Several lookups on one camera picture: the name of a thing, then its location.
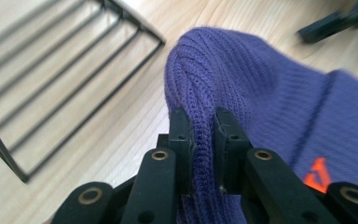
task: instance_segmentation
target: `black clamp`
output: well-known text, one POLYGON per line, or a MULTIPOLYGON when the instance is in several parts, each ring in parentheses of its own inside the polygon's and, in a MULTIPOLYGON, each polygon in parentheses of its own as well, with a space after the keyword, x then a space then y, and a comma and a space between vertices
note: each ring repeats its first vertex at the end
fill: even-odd
MULTIPOLYGON (((175 223, 177 199, 193 193, 192 124, 172 112, 169 134, 160 134, 138 175, 113 189, 92 182, 75 189, 52 223, 175 223)), ((215 175, 220 191, 239 194, 249 224, 358 223, 358 186, 334 183, 326 194, 304 185, 275 152, 254 148, 234 115, 217 108, 215 175)))
POLYGON ((350 27, 358 28, 358 1, 348 11, 337 11, 298 31, 306 43, 316 43, 350 27))

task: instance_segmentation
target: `ribbed knit texture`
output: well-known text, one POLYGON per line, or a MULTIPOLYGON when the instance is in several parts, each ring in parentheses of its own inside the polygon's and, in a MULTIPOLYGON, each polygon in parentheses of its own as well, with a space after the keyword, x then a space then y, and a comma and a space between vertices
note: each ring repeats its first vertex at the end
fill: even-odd
POLYGON ((179 223, 244 223, 238 196, 221 195, 213 173, 213 115, 234 113, 255 147, 276 151, 303 179, 324 157, 334 182, 358 183, 358 81, 324 75, 282 56, 258 37, 197 28, 183 35, 165 71, 171 111, 193 120, 196 193, 182 197, 179 223))

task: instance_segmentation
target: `wooden floor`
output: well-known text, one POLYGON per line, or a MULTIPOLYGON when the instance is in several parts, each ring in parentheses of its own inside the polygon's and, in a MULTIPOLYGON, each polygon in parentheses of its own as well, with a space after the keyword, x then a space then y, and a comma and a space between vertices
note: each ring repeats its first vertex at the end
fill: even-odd
MULTIPOLYGON (((23 0, 0 1, 0 33, 13 21, 45 1, 23 0)), ((75 0, 60 3, 60 8, 66 8, 75 0)), ((166 38, 166 46, 146 64, 115 98, 104 107, 64 148, 38 173, 29 183, 23 184, 0 160, 0 223, 42 223, 47 220, 59 207, 65 197, 77 186, 90 181, 103 181, 117 186, 135 175, 141 159, 146 151, 156 145, 159 133, 166 133, 169 127, 168 112, 164 100, 163 71, 168 53, 177 39, 186 31, 196 26, 214 26, 243 31, 259 35, 273 47, 289 57, 321 71, 344 68, 358 77, 358 30, 346 30, 314 45, 303 45, 296 36, 296 31, 313 21, 342 8, 350 1, 347 0, 129 0, 124 2, 134 13, 145 18, 166 38)), ((54 32, 68 29, 73 23, 81 20, 82 16, 92 14, 96 9, 93 4, 83 7, 76 14, 77 19, 66 21, 54 32)), ((8 108, 12 108, 24 90, 39 85, 46 78, 38 74, 51 71, 64 61, 68 51, 75 52, 92 35, 101 32, 99 29, 110 21, 96 21, 92 31, 76 38, 66 48, 61 56, 56 56, 44 68, 40 68, 32 76, 24 79, 18 87, 7 93, 5 100, 0 101, 0 119, 8 108)), ((129 36, 134 32, 133 27, 124 27, 122 34, 111 36, 109 48, 99 48, 94 56, 76 68, 61 86, 55 87, 49 97, 45 97, 41 105, 33 105, 23 112, 20 119, 3 128, 0 135, 7 145, 13 146, 16 138, 30 128, 37 116, 57 104, 60 97, 65 95, 79 71, 87 70, 113 50, 117 41, 115 38, 129 36)), ((55 33, 45 36, 45 39, 35 43, 19 59, 0 70, 0 85, 5 83, 9 73, 21 69, 25 61, 32 60, 46 46, 55 33)), ((13 42, 0 47, 0 57, 7 53, 9 45, 21 36, 13 37, 13 42)), ((85 90, 84 95, 75 99, 74 105, 69 105, 67 114, 60 114, 42 133, 26 144, 24 149, 15 154, 16 160, 31 169, 35 161, 46 154, 51 142, 61 136, 68 126, 74 125, 78 118, 84 116, 98 99, 118 83, 117 76, 125 74, 129 66, 140 60, 140 54, 145 53, 153 43, 137 41, 136 51, 124 52, 125 57, 119 58, 120 64, 111 64, 104 69, 102 77, 93 81, 85 90)))

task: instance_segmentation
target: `metal rack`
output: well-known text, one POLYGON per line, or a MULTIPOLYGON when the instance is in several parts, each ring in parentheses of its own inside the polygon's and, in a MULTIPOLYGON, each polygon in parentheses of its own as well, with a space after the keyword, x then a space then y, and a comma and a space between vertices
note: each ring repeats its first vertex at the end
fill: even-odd
MULTIPOLYGON (((41 17, 46 11, 51 10, 53 7, 57 7, 58 4, 61 4, 62 1, 48 1, 41 7, 35 9, 29 15, 25 16, 23 19, 12 24, 8 29, 0 34, 0 45, 7 41, 8 38, 14 34, 21 32, 21 29, 26 26, 30 21, 36 20, 41 17)), ((163 47, 164 40, 160 35, 153 31, 151 27, 141 20, 135 18, 130 14, 120 4, 112 0, 98 0, 98 1, 86 1, 78 0, 71 1, 69 7, 67 7, 61 14, 55 16, 54 18, 48 18, 48 22, 40 27, 33 34, 24 36, 22 41, 16 45, 16 47, 9 51, 8 53, 0 57, 0 68, 10 63, 14 58, 21 54, 25 49, 30 48, 34 42, 38 41, 55 26, 61 22, 68 20, 71 15, 76 13, 77 10, 85 6, 86 4, 98 4, 98 9, 94 10, 90 15, 80 22, 75 28, 69 29, 58 41, 55 41, 48 49, 44 50, 38 56, 35 56, 35 59, 26 64, 20 72, 16 73, 10 81, 2 82, 0 85, 0 98, 4 97, 8 91, 15 88, 16 85, 19 85, 22 80, 31 76, 34 71, 41 66, 43 63, 46 63, 47 60, 54 58, 55 53, 67 45, 71 39, 78 37, 79 34, 86 28, 92 26, 92 24, 101 17, 112 17, 116 15, 117 19, 110 23, 102 32, 99 33, 95 38, 93 38, 88 45, 86 45, 81 51, 76 53, 71 57, 71 59, 61 68, 57 73, 50 76, 35 88, 31 94, 23 96, 23 99, 19 101, 18 104, 13 106, 8 111, 5 111, 4 115, 0 118, 0 130, 4 129, 6 126, 10 125, 10 122, 15 120, 17 116, 23 111, 27 106, 34 104, 38 99, 43 95, 48 89, 60 80, 71 70, 75 65, 81 63, 81 60, 90 54, 93 49, 97 46, 103 44, 103 42, 108 38, 112 33, 118 32, 123 28, 124 23, 131 24, 134 27, 135 31, 128 38, 123 40, 121 45, 110 52, 110 54, 104 59, 98 62, 98 65, 88 73, 83 80, 76 85, 68 94, 66 94, 62 100, 60 100, 55 106, 47 111, 46 114, 40 118, 37 123, 32 125, 25 134, 18 138, 15 142, 11 144, 10 147, 7 147, 3 139, 0 137, 0 158, 13 170, 13 172, 23 181, 28 181, 33 175, 35 175, 40 169, 51 159, 81 128, 83 128, 93 116, 95 116, 107 103, 117 94, 117 92, 156 54, 156 52, 163 47), (81 93, 90 83, 94 80, 101 72, 106 69, 120 54, 123 54, 128 48, 135 48, 133 45, 134 41, 139 38, 148 38, 153 41, 153 48, 147 52, 143 59, 134 64, 131 71, 124 76, 118 83, 113 87, 113 89, 103 97, 103 99, 94 106, 91 111, 85 116, 81 121, 78 122, 73 129, 68 132, 62 139, 58 141, 57 144, 52 144, 53 148, 51 151, 39 161, 29 172, 24 172, 23 169, 18 165, 18 163, 13 159, 12 154, 21 150, 21 147, 30 141, 30 139, 37 133, 44 125, 46 125, 52 118, 58 116, 60 112, 68 105, 79 93, 81 93)))

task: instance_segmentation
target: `black object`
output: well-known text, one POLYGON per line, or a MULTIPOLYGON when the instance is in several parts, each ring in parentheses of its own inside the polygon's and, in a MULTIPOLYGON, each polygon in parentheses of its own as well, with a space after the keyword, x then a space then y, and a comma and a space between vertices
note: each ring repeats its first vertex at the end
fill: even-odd
MULTIPOLYGON (((190 124, 182 108, 172 112, 174 136, 192 136, 190 124)), ((241 195, 248 223, 358 223, 358 186, 334 183, 326 194, 308 188, 276 153, 253 148, 234 115, 223 108, 217 109, 214 129, 218 186, 222 193, 241 195)), ((174 223, 177 197, 191 192, 187 166, 193 150, 184 152, 194 147, 173 145, 175 150, 168 135, 161 134, 138 175, 115 189, 95 182, 77 188, 52 223, 174 223)))
POLYGON ((304 42, 316 43, 350 27, 358 28, 358 1, 348 12, 337 11, 298 31, 304 42))
MULTIPOLYGON (((24 19, 16 22, 11 27, 9 27, 6 31, 0 34, 0 44, 12 36, 13 34, 20 32, 21 28, 24 27, 29 21, 37 19, 39 16, 43 15, 48 9, 53 6, 59 4, 61 1, 47 1, 43 6, 36 9, 34 12, 26 16, 24 19)), ((23 41, 20 42, 16 48, 10 51, 8 54, 3 56, 0 59, 0 67, 9 63, 13 58, 15 58, 18 54, 23 52, 27 47, 31 46, 36 40, 46 34, 49 30, 53 29, 57 24, 63 22, 70 15, 76 12, 80 7, 84 6, 86 0, 78 0, 73 1, 71 6, 68 7, 63 13, 61 13, 57 18, 51 19, 47 23, 47 25, 43 27, 38 27, 38 31, 35 34, 24 38, 23 41)), ((41 118, 26 134, 24 134, 12 147, 7 148, 4 142, 0 138, 0 157, 5 163, 13 170, 13 172, 23 181, 28 181, 33 175, 35 175, 45 164, 46 162, 56 154, 68 141, 71 139, 82 127, 87 124, 91 118, 100 111, 102 107, 104 107, 110 99, 112 99, 116 93, 147 63, 151 57, 153 57, 156 52, 163 47, 164 40, 159 36, 159 34, 153 31, 147 24, 144 24, 142 21, 136 19, 133 15, 131 15, 124 7, 119 5, 113 0, 95 0, 90 2, 97 2, 100 4, 100 8, 94 12, 88 19, 85 19, 81 22, 75 29, 69 31, 64 37, 62 37, 55 45, 49 48, 46 52, 44 52, 40 57, 38 57, 34 62, 30 65, 26 66, 23 70, 21 70, 12 80, 10 80, 7 84, 4 84, 0 88, 0 97, 4 95, 7 91, 12 89, 17 83, 19 83, 22 79, 27 76, 30 76, 32 72, 42 63, 44 63, 54 52, 56 52, 59 48, 64 46, 65 43, 70 41, 73 37, 75 37, 79 32, 84 30, 84 28, 90 25, 93 21, 95 21, 98 17, 102 15, 106 15, 105 13, 113 13, 118 16, 117 21, 112 23, 109 27, 107 27, 99 36, 94 38, 88 45, 83 48, 77 55, 69 60, 69 62, 57 72, 57 74, 53 75, 49 80, 47 80, 43 85, 41 85, 38 89, 36 89, 31 95, 24 97, 24 100, 21 101, 19 105, 16 105, 13 110, 7 111, 4 118, 0 120, 0 130, 7 126, 13 119, 15 119, 20 112, 25 109, 29 104, 37 102, 38 97, 40 97, 44 92, 46 92, 51 86, 59 81, 59 79, 67 74, 67 72, 74 67, 75 64, 79 63, 81 59, 86 57, 90 52, 97 46, 101 45, 103 41, 111 35, 113 32, 118 32, 118 29, 124 21, 129 21, 133 24, 137 31, 130 38, 126 39, 125 42, 117 48, 114 52, 108 56, 104 61, 100 61, 100 64, 90 73, 87 78, 84 79, 74 90, 72 90, 58 105, 54 106, 49 110, 49 112, 41 118), (34 134, 40 130, 49 120, 54 118, 59 114, 59 112, 69 104, 81 91, 93 80, 95 79, 103 69, 113 62, 113 60, 122 52, 124 49, 131 48, 132 42, 136 38, 139 38, 140 34, 147 34, 150 38, 156 40, 156 46, 148 52, 148 54, 143 58, 138 64, 133 65, 133 69, 127 74, 126 77, 122 79, 122 81, 115 86, 108 95, 104 96, 104 98, 88 113, 88 115, 83 118, 72 131, 70 131, 67 135, 63 136, 62 139, 59 139, 58 143, 53 145, 53 149, 49 152, 49 154, 42 159, 28 174, 25 173, 20 166, 13 160, 12 153, 21 149, 21 146, 30 140, 34 134)))

